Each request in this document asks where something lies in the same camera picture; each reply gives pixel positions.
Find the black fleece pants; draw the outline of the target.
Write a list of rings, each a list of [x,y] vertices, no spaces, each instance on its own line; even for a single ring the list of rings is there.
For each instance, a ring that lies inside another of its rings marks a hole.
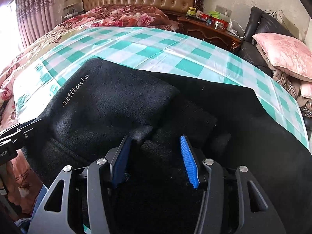
[[[223,167],[247,166],[286,232],[311,233],[311,153],[249,88],[93,58],[40,119],[22,151],[45,186],[65,165],[88,166],[131,137],[125,181],[108,201],[111,233],[194,232],[203,192],[188,182],[182,135]]]

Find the red floral quilt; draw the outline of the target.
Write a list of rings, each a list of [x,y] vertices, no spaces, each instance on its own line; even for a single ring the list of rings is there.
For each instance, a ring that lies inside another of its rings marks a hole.
[[[174,32],[179,29],[178,22],[170,20],[163,11],[146,5],[103,5],[60,23],[13,59],[1,61],[1,130],[17,124],[13,94],[17,76],[58,44],[90,27],[152,27]]]

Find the plaid beige blanket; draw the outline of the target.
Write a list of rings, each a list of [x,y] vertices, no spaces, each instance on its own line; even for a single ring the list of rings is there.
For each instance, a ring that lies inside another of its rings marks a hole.
[[[259,44],[256,44],[256,48],[260,55],[264,58],[271,72],[273,73],[273,80],[277,82],[282,88],[284,88],[289,93],[289,95],[291,95],[297,101],[298,106],[301,109],[302,115],[304,117],[311,118],[311,99],[305,98],[301,95],[301,81],[275,68],[270,63],[267,55],[265,54],[264,50],[262,50]]]

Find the small pink floral pillow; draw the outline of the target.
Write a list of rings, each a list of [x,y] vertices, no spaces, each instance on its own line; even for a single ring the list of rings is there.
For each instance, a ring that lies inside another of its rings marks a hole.
[[[301,81],[300,94],[304,98],[312,99],[312,82]]]

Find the pink striped curtain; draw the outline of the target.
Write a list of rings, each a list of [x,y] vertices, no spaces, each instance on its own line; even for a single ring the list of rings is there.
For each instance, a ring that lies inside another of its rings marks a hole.
[[[65,0],[15,0],[17,24],[23,47],[61,23]]]

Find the large pink floral pillow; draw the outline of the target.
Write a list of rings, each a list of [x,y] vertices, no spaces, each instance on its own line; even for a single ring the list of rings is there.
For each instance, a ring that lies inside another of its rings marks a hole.
[[[302,41],[270,32],[252,37],[274,67],[299,80],[311,82],[311,50]]]

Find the teal white checkered sheet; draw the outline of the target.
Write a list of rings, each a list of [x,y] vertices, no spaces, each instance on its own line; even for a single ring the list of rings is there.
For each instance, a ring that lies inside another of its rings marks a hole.
[[[147,27],[91,27],[39,55],[14,81],[17,120],[38,117],[80,66],[95,57],[134,69],[251,88],[278,124],[309,145],[297,102],[267,74],[207,42]]]

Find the carved wooden nightstand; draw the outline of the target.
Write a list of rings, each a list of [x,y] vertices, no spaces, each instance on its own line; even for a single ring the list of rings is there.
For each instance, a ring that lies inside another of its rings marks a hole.
[[[235,53],[242,40],[225,30],[215,29],[211,24],[196,17],[164,11],[170,20],[178,22],[179,32],[213,44],[229,52]]]

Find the green crumpled bag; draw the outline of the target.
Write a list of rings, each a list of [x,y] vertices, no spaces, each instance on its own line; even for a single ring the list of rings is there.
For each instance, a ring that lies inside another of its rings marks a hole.
[[[212,18],[220,19],[220,12],[210,11],[209,14]]]

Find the yellow lidded jar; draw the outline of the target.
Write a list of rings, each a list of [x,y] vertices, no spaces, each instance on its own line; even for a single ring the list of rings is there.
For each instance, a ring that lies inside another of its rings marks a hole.
[[[196,13],[197,13],[197,9],[196,8],[188,7],[187,15],[189,15],[189,16],[196,16]]]

